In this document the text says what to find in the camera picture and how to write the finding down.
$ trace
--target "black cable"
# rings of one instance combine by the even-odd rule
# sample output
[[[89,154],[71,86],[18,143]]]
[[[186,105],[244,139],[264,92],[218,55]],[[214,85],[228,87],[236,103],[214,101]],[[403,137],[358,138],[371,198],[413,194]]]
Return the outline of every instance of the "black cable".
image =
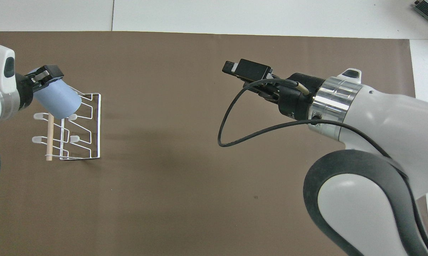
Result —
[[[254,87],[254,86],[258,86],[261,84],[265,84],[265,83],[278,83],[281,85],[289,85],[289,86],[297,86],[297,82],[289,80],[289,79],[262,79],[262,80],[258,80],[252,83],[249,83],[248,85],[246,85],[245,87],[243,87],[243,89],[241,91],[238,92],[238,94],[236,95],[236,97],[233,99],[233,101],[231,102],[230,106],[227,109],[227,112],[225,113],[225,116],[223,117],[222,123],[220,125],[220,129],[218,131],[218,136],[217,136],[217,143],[219,144],[219,146],[221,147],[231,147],[234,146],[236,144],[239,144],[243,141],[246,141],[248,139],[251,139],[255,136],[261,135],[263,133],[267,133],[270,131],[274,131],[280,128],[284,128],[284,127],[290,127],[290,126],[295,126],[295,125],[300,125],[300,124],[318,124],[318,123],[325,123],[325,124],[332,124],[332,125],[336,125],[336,126],[340,126],[343,128],[346,128],[356,134],[358,134],[359,136],[361,136],[362,138],[364,138],[368,143],[370,143],[375,149],[378,150],[378,152],[380,152],[380,154],[382,154],[383,156],[387,157],[387,158],[391,158],[391,156],[383,149],[381,148],[375,141],[373,141],[372,138],[370,138],[369,136],[367,136],[365,133],[363,133],[362,131],[358,130],[357,128],[354,128],[353,126],[347,125],[345,123],[341,123],[341,122],[336,122],[336,121],[331,121],[331,120],[324,120],[324,119],[312,119],[312,120],[299,120],[299,121],[292,121],[292,122],[288,122],[288,123],[281,123],[278,125],[274,125],[268,128],[265,128],[263,130],[257,131],[255,133],[252,133],[250,135],[247,135],[243,138],[237,139],[235,141],[229,142],[229,143],[222,143],[221,141],[221,137],[222,137],[222,131],[223,131],[223,127],[225,126],[225,122],[227,121],[228,115],[230,114],[233,106],[235,105],[235,103],[238,101],[238,99],[241,97],[241,95],[247,91],[248,89]]]

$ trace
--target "dish rack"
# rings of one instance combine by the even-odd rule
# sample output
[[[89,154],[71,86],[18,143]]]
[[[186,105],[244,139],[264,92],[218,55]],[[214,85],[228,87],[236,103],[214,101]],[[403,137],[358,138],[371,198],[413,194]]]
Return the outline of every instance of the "dish rack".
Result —
[[[47,136],[34,136],[32,142],[46,145],[46,160],[86,160],[100,158],[101,94],[84,94],[79,109],[61,120],[54,120],[50,113],[35,113],[35,120],[48,124]]]

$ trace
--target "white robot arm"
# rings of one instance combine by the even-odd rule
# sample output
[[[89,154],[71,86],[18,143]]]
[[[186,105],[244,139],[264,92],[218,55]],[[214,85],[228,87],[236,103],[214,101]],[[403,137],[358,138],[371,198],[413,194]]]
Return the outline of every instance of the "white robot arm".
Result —
[[[303,195],[316,225],[349,255],[428,256],[415,199],[428,193],[428,103],[361,84],[361,71],[328,79],[295,73],[279,79],[267,65],[241,59],[223,72],[245,82],[219,131],[220,146],[297,124],[341,141],[308,171]],[[220,141],[227,115],[250,90],[298,121],[232,143]]]
[[[44,65],[22,76],[15,73],[14,57],[13,50],[0,45],[0,121],[26,108],[34,94],[40,102],[49,102],[44,107],[57,118],[65,118],[78,109],[81,98],[73,90],[68,90],[69,93],[61,90],[67,85],[62,82],[64,75],[56,65]],[[57,86],[52,86],[54,81],[58,81]]]

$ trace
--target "rubber tip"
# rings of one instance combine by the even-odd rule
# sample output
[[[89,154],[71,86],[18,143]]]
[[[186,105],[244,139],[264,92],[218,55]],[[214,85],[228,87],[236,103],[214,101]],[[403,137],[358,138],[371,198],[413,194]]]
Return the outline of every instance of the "rubber tip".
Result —
[[[78,118],[77,114],[71,114],[71,115],[69,115],[69,121],[76,120],[77,118]]]
[[[35,120],[43,120],[43,117],[44,117],[44,113],[35,113],[35,114],[33,114],[33,118]]]
[[[79,136],[77,135],[70,136],[70,143],[77,143],[79,140]]]
[[[41,143],[42,142],[42,136],[34,136],[32,137],[33,143]]]

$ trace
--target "wooden dowel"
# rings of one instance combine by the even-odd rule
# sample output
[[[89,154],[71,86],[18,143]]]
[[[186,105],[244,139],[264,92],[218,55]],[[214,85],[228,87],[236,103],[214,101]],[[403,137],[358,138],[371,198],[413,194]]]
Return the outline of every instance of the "wooden dowel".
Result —
[[[48,114],[48,141],[46,145],[46,161],[52,161],[53,156],[53,138],[54,138],[54,116]]]

